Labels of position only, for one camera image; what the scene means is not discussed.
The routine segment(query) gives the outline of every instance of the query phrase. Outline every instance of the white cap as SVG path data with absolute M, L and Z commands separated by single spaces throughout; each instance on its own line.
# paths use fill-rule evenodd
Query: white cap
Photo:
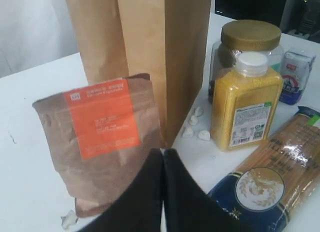
M 244 52 L 238 56 L 235 69 L 248 77 L 261 77 L 268 71 L 268 58 L 259 52 Z

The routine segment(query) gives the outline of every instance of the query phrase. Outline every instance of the white wall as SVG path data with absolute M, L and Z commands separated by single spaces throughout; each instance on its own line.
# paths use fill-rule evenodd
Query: white wall
M 78 51 L 65 0 L 0 0 L 0 77 Z

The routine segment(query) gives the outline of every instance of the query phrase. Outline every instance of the yellow cornmeal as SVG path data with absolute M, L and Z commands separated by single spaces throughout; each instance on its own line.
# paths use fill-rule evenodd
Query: yellow cornmeal
M 237 109 L 271 103 L 263 138 L 268 136 L 278 104 L 283 79 L 272 68 L 261 77 L 248 77 L 235 69 L 216 80 L 214 86 L 211 137 L 223 150 L 234 150 L 259 144 L 262 140 L 231 146 L 234 118 Z

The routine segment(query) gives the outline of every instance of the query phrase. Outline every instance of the green label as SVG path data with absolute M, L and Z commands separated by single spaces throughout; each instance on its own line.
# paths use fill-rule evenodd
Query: green label
M 314 115 L 309 121 L 308 121 L 308 126 L 315 126 L 315 124 L 319 121 L 320 116 Z
M 276 63 L 271 65 L 271 68 L 277 71 L 278 73 L 280 73 L 280 66 L 281 66 L 281 63 Z

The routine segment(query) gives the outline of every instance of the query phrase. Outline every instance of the plastic jar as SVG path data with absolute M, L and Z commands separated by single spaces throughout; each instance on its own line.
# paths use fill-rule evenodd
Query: plastic jar
M 235 67 L 220 70 L 215 82 L 211 137 L 222 151 L 267 138 L 283 79 L 258 52 L 238 56 Z
M 221 69 L 235 66 L 243 52 L 260 52 L 267 56 L 268 65 L 280 72 L 284 49 L 279 44 L 281 30 L 270 23 L 258 20 L 236 20 L 225 24 L 221 41 L 212 47 L 208 99 L 212 103 L 215 80 Z

